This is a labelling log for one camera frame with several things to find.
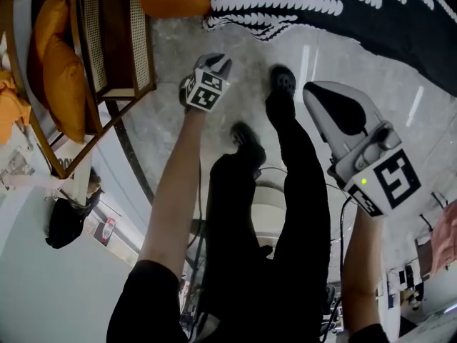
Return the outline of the person's right forearm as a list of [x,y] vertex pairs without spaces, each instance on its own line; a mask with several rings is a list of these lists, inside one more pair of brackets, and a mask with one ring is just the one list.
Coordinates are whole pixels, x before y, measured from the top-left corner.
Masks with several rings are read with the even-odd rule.
[[349,334],[380,322],[376,291],[381,281],[383,224],[359,207],[343,261],[343,320]]

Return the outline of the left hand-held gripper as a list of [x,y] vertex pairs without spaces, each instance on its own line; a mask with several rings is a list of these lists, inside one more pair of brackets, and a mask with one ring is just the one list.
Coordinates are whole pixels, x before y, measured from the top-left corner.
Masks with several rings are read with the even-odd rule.
[[[216,75],[204,70],[210,69],[215,63],[221,63]],[[195,67],[180,85],[184,106],[212,112],[230,87],[225,79],[229,78],[232,60],[225,54],[219,54],[218,60],[215,53],[204,54],[198,58]]]

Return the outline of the beige printed tote bag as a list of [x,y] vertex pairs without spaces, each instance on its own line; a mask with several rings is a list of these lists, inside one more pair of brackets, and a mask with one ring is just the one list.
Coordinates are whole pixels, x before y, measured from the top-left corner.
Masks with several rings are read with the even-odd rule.
[[[84,148],[83,144],[77,144],[72,140],[68,140],[65,144],[61,145],[55,152],[60,165],[64,171],[67,171],[71,163],[75,160],[76,156]],[[72,194],[76,198],[76,194],[82,192],[86,193],[87,186],[89,185],[89,177],[91,172],[92,155],[89,152],[76,166],[75,170],[71,173],[69,178],[64,181],[62,189],[67,194]]]

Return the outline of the person's left black shoe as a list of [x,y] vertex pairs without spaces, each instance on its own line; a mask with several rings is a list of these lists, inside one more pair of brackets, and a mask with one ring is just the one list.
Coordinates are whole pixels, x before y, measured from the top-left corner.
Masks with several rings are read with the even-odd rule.
[[258,144],[258,137],[253,129],[245,122],[238,121],[230,128],[230,137],[237,147]]

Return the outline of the pink cloth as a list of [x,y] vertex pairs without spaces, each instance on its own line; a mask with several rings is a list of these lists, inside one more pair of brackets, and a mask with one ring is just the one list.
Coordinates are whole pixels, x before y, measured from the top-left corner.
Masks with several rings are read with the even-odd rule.
[[430,275],[457,260],[457,199],[442,211],[431,232],[432,265]]

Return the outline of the orange pillow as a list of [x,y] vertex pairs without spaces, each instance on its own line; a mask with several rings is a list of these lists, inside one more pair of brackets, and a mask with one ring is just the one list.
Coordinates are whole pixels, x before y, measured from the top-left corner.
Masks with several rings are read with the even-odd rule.
[[84,143],[84,68],[74,50],[57,35],[51,36],[43,57],[43,83],[49,112],[56,128],[77,144]]
[[69,22],[67,0],[46,0],[32,29],[27,61],[27,78],[36,99],[46,104],[43,70],[46,47],[53,35],[63,36]]

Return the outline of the orange cloth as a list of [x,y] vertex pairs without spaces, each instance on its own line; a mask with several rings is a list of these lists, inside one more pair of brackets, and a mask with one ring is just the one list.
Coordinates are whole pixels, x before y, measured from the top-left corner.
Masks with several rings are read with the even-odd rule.
[[17,121],[30,125],[30,115],[31,105],[19,96],[14,78],[0,66],[0,144],[8,143]]

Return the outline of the person's left forearm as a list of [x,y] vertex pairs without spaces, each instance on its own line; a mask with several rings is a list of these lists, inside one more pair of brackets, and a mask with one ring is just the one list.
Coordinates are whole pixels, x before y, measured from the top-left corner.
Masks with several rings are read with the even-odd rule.
[[161,176],[140,260],[181,276],[199,184],[201,135],[206,113],[190,109]]

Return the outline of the black backpack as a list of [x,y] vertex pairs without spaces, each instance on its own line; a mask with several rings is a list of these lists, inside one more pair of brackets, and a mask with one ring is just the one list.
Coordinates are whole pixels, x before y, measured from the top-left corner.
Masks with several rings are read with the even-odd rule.
[[67,198],[58,198],[51,213],[45,238],[46,243],[54,249],[60,249],[80,237],[84,229],[84,222],[99,204],[102,192],[101,177],[91,167],[86,204],[78,206]]

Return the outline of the person's black clothed body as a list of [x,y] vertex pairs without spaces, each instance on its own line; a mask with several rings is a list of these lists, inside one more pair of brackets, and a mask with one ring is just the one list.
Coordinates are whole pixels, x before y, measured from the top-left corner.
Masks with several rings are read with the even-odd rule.
[[[287,168],[285,224],[275,250],[259,245],[251,221],[256,178],[266,161],[259,140],[215,162],[194,343],[319,343],[331,251],[326,180],[296,120],[293,98],[271,91],[265,106]],[[180,278],[138,259],[110,318],[106,343],[186,343]]]

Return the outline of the person's right black shoe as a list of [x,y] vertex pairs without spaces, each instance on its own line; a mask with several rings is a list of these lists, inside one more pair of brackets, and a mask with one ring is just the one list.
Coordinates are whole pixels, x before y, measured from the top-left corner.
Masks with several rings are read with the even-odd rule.
[[269,72],[269,83],[272,92],[283,92],[291,98],[296,93],[296,77],[293,72],[284,65],[274,65]]

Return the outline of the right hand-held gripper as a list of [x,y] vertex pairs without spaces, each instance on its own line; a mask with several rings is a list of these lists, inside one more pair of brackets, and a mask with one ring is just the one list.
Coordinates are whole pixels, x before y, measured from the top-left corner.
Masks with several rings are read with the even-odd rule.
[[312,81],[303,88],[303,102],[334,156],[345,155],[343,134],[370,133],[345,157],[332,159],[328,175],[370,217],[403,212],[421,182],[393,125],[381,122],[371,98],[335,81]]

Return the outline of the round beige side table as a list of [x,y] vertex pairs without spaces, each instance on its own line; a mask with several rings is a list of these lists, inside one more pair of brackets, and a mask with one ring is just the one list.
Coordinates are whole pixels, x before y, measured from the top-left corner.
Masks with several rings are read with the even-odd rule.
[[286,202],[281,190],[257,185],[251,206],[251,220],[259,245],[275,250],[286,218]]

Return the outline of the clear bottle red cap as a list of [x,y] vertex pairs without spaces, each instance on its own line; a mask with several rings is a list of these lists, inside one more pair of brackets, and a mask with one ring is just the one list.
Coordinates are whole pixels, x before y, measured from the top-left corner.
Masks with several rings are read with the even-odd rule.
[[115,226],[116,226],[116,220],[109,217],[106,220],[104,228],[102,229],[102,233],[101,233],[101,243],[103,245],[105,245],[105,246],[107,245]]

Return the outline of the white floral cloth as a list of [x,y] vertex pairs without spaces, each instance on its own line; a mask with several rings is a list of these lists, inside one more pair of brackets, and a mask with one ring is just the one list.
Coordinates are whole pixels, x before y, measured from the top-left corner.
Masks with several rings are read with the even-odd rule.
[[56,189],[59,182],[40,149],[0,145],[0,194],[22,187]]

